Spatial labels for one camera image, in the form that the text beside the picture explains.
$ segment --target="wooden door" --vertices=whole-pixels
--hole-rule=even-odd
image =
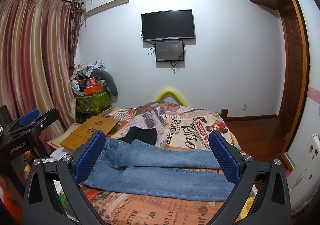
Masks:
[[[281,12],[286,46],[286,77],[279,121],[290,130],[296,116],[302,87],[303,49],[301,32],[295,9]]]

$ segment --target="air conditioner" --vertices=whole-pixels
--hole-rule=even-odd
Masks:
[[[126,3],[129,3],[129,0],[88,0],[86,2],[86,13],[87,15],[92,16],[108,8]]]

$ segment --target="green basket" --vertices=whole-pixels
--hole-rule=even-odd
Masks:
[[[101,113],[111,105],[111,98],[106,90],[101,90],[89,95],[77,96],[76,102],[77,112]]]

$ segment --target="wall-mounted tv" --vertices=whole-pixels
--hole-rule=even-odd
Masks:
[[[141,15],[143,41],[195,38],[192,10]]]

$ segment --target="bed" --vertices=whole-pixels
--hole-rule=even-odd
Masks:
[[[118,119],[117,126],[107,137],[123,137],[131,126],[156,128],[156,146],[170,150],[210,150],[209,133],[219,130],[224,138],[245,154],[235,136],[229,131],[218,113],[201,108],[184,107],[165,101],[150,102],[138,108],[110,108],[100,116]],[[221,170],[191,169],[197,171]],[[134,195],[95,190],[81,185],[87,199],[103,220],[111,225],[194,225],[206,224],[224,202],[187,201],[164,197]],[[252,188],[250,196],[237,221],[246,217],[257,189]],[[60,199],[67,213],[73,215],[67,199],[60,193]]]

